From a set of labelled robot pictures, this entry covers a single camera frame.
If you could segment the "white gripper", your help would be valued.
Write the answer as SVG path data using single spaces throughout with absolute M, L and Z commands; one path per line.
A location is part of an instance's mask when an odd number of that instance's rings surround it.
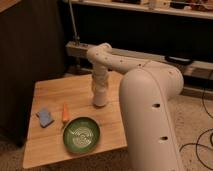
M 93 92 L 106 92 L 108 89 L 108 77 L 93 75 L 92 76 L 92 91 Z

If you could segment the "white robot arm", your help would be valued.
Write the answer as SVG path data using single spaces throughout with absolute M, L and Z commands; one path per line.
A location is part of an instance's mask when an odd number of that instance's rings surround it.
M 123 75 L 119 106 L 133 171 L 184 171 L 167 102 L 184 80 L 174 66 L 114 55 L 108 43 L 87 50 L 93 64 L 93 104 L 107 104 L 108 71 Z

